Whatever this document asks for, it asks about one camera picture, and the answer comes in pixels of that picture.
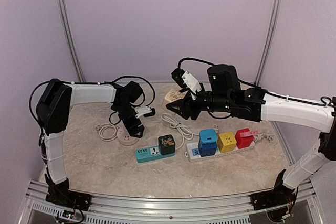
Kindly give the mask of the yellow cube socket adapter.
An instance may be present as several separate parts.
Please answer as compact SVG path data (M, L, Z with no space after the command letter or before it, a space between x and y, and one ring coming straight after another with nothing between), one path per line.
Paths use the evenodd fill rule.
M232 132L221 133L218 135L217 147L220 153L227 153L236 147L236 139Z

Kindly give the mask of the light blue adapter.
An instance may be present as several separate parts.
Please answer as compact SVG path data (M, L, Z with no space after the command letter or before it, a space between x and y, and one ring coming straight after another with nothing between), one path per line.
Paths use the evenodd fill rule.
M201 144L213 144L217 141L217 133L215 129L204 129L199 132Z

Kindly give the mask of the beige cube socket adapter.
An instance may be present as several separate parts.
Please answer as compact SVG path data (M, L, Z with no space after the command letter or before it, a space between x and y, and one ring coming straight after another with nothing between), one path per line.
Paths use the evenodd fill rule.
M166 106L167 104L175 102L179 99L183 99L184 97L185 97L184 93L179 92L178 89L171 88L164 96L163 105Z

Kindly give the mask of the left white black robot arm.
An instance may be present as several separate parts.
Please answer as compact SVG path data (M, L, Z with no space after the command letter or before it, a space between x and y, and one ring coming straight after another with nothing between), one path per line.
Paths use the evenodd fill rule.
M151 101L147 102L138 81L145 82L150 89L154 88L153 85L143 77L125 76L125 79L130 79L130 82L120 85L118 82L123 80L122 77L104 82L70 82L54 78L38 84L31 92L34 95L39 88L45 88L36 106L32 106L32 98L29 98L28 106L40 129L38 145L46 167L45 181L57 185L52 195L60 204L69 205L74 199L72 191L62 184L68 181L64 134L77 110L93 104L108 104L112 114L117 115L117 121L135 138L144 134L141 118L156 114L152 106L156 94L153 93Z

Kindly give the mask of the pink plug adapter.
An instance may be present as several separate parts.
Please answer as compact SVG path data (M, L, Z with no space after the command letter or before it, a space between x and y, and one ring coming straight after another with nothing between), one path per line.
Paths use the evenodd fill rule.
M255 136L258 135L258 131L251 131L250 129L242 129L237 131L238 136L240 137L250 137L250 136Z

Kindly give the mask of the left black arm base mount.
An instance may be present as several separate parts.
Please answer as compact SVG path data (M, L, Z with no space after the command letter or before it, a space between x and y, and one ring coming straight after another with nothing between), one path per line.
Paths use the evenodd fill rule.
M59 184L55 184L46 173L45 181L48 185L45 198L47 202L75 210L88 211L92 196L90 194L70 190L68 178Z

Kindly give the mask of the teal power strip with cord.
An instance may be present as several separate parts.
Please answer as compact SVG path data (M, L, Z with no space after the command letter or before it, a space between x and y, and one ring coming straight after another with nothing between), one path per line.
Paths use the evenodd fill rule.
M169 128L173 130L177 130L180 136L182 137L182 141L179 146L176 146L175 152L184 146L186 140L190 141L194 138L194 136L198 135L198 133L194 133L188 126L178 122L174 117L170 116L168 113L163 113L161 116L161 120L166 123ZM136 160L139 164L148 163L157 161L164 158L174 157L174 154L170 155L161 155L159 145L140 148L135 151Z

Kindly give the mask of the red cube socket adapter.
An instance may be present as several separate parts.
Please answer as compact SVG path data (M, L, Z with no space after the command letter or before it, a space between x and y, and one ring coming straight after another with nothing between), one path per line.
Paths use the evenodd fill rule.
M240 137L240 136L238 136L238 134L236 132L235 139L236 139L236 146L237 146L237 148L238 149L242 149L242 148L250 147L252 141L254 140L254 136Z

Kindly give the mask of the dark blue cube socket adapter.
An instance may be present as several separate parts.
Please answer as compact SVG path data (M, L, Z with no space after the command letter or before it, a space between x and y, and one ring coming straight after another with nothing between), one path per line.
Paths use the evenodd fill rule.
M217 151L217 143L203 144L199 142L198 150L201 157L213 156Z

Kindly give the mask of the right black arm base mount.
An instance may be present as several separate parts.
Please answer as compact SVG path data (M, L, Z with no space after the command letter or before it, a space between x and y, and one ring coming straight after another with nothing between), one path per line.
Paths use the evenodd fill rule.
M294 202L297 198L295 190L283 185L285 169L282 170L271 190L251 194L251 202L254 210L261 210Z

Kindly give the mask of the dark green cube adapter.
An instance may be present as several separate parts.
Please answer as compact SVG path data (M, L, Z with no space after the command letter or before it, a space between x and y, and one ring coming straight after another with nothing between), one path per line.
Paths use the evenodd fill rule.
M175 153L176 144L171 134L159 136L158 145L163 156Z

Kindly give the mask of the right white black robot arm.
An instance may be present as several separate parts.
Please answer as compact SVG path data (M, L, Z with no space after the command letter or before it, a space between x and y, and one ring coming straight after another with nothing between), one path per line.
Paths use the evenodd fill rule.
M306 126L320 131L314 146L293 166L279 174L275 189L269 192L273 205L281 204L289 196L289 190L317 172L323 165L335 160L335 98L321 97L321 101L302 100L279 95L254 84L243 90L236 68L227 64L208 63L207 75L211 90L206 91L181 64L190 61L183 58L171 73L172 79L186 93L184 98L166 107L184 119L196 120L202 111L210 116L225 112L226 117L253 122L284 122Z

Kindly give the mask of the white multicolour power strip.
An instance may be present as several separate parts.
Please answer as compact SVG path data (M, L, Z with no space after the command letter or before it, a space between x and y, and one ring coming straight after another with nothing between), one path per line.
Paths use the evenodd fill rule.
M238 130L235 136L233 136L232 132L220 134L217 139L217 150L215 152L211 151L210 155L201 155L203 151L199 148L198 142L188 143L184 155L190 162L199 162L252 150L255 147L255 144L261 140L268 140L271 142L274 138L271 134L259 133L258 131L251 131L250 129L242 129Z

